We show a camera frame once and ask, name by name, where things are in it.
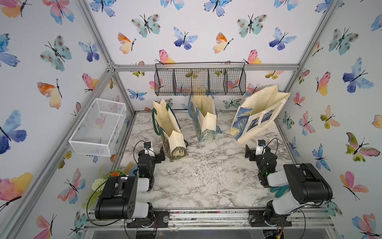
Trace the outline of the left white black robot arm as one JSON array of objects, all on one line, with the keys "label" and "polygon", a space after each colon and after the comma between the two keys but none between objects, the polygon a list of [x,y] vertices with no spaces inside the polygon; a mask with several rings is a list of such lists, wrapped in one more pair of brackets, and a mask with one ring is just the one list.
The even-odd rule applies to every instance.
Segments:
[{"label": "left white black robot arm", "polygon": [[151,228],[159,225],[149,202],[139,202],[137,193],[149,192],[155,182],[157,163],[166,159],[164,148],[157,154],[145,147],[138,153],[137,170],[128,176],[111,176],[104,183],[94,215],[97,220],[123,220],[129,228]]}]

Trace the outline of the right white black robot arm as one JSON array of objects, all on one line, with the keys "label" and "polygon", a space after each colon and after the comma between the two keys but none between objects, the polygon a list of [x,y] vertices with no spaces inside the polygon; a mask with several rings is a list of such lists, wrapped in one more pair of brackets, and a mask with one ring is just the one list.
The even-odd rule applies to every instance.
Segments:
[{"label": "right white black robot arm", "polygon": [[268,146],[245,146],[245,157],[256,163],[260,184],[276,192],[276,199],[264,209],[249,211],[252,227],[290,227],[292,213],[305,206],[319,207],[333,197],[330,185],[310,163],[284,164],[277,171],[278,157]]}]

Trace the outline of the cream bag green handles floral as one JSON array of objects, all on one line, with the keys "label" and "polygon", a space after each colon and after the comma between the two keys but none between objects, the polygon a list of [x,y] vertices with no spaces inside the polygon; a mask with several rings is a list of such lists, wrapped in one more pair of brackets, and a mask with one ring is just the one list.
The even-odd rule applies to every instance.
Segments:
[{"label": "cream bag green handles floral", "polygon": [[164,99],[159,103],[153,101],[152,120],[154,131],[162,138],[169,160],[172,162],[186,157],[189,144],[181,133],[175,113]]}]

